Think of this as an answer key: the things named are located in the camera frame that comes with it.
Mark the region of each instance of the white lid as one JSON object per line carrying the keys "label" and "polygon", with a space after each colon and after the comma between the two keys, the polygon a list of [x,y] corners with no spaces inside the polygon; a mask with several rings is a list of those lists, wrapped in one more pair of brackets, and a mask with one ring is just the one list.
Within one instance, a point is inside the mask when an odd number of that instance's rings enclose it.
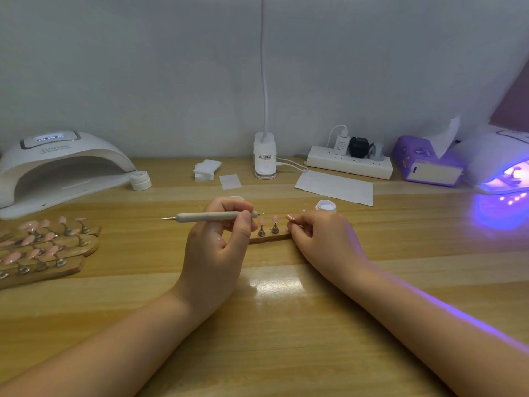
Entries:
{"label": "white lid", "polygon": [[144,191],[152,186],[151,178],[146,171],[136,171],[130,174],[129,180],[132,185],[132,189],[135,191]]}
{"label": "white lid", "polygon": [[336,212],[336,204],[327,199],[323,199],[316,205],[316,210],[326,210],[327,212]]}

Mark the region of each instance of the power strip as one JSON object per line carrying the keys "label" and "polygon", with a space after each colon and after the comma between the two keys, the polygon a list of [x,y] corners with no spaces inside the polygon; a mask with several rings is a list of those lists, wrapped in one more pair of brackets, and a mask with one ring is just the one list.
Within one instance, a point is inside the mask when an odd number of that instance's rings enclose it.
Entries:
{"label": "power strip", "polygon": [[312,146],[305,164],[311,167],[382,179],[389,179],[393,173],[392,161],[387,156],[384,156],[383,161],[367,158],[357,159],[350,155],[334,154],[333,149],[321,146]]}

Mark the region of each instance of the gray plug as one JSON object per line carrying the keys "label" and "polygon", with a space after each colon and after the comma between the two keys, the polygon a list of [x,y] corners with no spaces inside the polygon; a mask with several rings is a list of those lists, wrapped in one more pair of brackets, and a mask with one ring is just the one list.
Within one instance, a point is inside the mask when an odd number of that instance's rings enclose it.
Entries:
{"label": "gray plug", "polygon": [[368,157],[375,161],[384,161],[384,155],[382,154],[382,143],[374,142],[373,146],[369,150]]}

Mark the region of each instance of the uv nail lamp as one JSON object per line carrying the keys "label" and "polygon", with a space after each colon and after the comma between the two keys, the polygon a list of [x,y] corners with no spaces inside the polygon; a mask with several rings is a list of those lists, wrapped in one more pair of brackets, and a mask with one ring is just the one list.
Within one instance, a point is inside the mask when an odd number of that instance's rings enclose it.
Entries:
{"label": "uv nail lamp", "polygon": [[486,130],[452,148],[466,164],[463,181],[485,194],[529,190],[529,133],[492,125]]}
{"label": "uv nail lamp", "polygon": [[23,139],[0,159],[0,219],[126,184],[135,170],[118,148],[84,132]]}

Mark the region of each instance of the hand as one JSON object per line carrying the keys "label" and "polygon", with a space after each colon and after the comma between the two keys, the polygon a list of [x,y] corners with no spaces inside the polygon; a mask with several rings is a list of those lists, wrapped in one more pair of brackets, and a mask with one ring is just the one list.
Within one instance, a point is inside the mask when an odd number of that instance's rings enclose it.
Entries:
{"label": "hand", "polygon": [[[252,231],[253,205],[236,198],[216,198],[204,212],[241,212],[235,221],[198,222],[189,232],[182,273],[172,288],[177,298],[199,309],[205,320],[228,299],[241,273]],[[223,230],[232,232],[228,243]]]}
{"label": "hand", "polygon": [[288,215],[287,219],[288,230],[303,256],[337,287],[343,289],[342,282],[368,262],[353,227],[344,216],[312,211]]}

